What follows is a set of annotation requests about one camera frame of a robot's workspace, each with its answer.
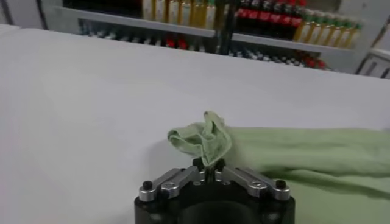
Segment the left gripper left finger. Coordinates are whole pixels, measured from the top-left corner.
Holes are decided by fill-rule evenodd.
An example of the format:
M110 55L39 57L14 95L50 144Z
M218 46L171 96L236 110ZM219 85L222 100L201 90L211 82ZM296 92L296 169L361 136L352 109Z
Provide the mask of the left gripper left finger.
M153 181L144 181L138 191L138 199L152 202L158 197L176 198L188 184L200 185L206 182L207 170L201 158L193 159L187 168L173 168Z

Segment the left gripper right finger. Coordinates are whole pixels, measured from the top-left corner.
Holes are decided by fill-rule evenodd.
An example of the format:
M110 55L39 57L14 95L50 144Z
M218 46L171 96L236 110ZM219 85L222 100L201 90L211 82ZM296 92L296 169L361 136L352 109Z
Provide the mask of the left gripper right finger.
M269 195L278 201L287 201L291 197L291 190L284 180L272 180L249 168L237 168L226 165L220 159L214 165L215 180L222 183L234 182L244 188L252 196L261 198Z

